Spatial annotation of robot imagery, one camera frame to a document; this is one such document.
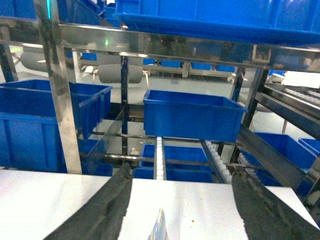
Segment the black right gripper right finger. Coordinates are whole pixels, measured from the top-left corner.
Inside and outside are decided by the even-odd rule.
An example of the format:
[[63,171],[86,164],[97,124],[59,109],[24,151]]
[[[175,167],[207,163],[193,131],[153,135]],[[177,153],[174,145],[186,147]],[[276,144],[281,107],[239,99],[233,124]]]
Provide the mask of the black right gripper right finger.
[[231,180],[237,211],[249,240],[318,240],[320,230],[245,170]]

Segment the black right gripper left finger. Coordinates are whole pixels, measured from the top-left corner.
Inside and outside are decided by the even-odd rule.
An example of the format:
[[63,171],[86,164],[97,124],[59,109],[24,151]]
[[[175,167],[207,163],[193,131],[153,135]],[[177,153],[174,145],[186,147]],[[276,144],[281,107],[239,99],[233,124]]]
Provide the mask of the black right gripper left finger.
[[46,240],[116,240],[126,216],[133,185],[124,163],[78,211],[45,237]]

